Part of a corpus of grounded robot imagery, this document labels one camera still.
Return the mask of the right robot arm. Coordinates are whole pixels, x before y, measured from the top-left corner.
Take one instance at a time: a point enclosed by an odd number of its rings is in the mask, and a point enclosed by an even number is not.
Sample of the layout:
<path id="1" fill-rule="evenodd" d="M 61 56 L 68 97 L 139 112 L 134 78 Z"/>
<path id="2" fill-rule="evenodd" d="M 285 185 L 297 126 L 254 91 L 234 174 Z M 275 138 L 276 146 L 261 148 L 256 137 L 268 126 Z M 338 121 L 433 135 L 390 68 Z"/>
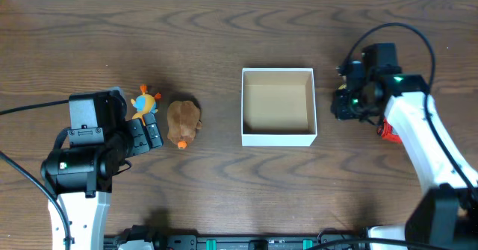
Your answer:
<path id="1" fill-rule="evenodd" d="M 337 119 L 381 119 L 379 132 L 398 139 L 418 176 L 423 198 L 403 225 L 367 230 L 369 249 L 477 248 L 477 171 L 463 158 L 435 108 L 421 75 L 390 64 L 360 61 L 338 69 L 345 78 L 334 96 Z"/>

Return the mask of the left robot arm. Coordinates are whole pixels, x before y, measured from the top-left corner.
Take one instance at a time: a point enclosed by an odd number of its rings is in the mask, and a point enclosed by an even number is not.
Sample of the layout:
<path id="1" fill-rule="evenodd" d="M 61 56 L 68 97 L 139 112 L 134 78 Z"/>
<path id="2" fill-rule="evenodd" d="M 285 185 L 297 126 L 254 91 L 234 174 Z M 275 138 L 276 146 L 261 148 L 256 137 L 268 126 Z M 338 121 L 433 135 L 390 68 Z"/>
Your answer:
<path id="1" fill-rule="evenodd" d="M 101 128 L 63 129 L 40 173 L 46 189 L 66 217 L 71 249 L 103 249 L 111 204 L 112 178 L 131 167 L 130 158 L 159 148 L 164 141 L 155 115 L 124 121 L 95 143 Z"/>

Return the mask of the red toy car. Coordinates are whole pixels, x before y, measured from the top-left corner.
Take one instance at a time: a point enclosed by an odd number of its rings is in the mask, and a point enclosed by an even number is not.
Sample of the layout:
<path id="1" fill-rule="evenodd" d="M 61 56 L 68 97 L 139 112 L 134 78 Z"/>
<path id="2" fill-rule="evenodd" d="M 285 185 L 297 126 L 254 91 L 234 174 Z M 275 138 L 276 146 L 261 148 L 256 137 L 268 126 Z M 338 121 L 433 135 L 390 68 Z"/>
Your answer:
<path id="1" fill-rule="evenodd" d="M 401 143 L 400 136 L 394 131 L 387 119 L 383 119 L 382 123 L 376 129 L 377 134 L 383 139 L 393 143 Z"/>

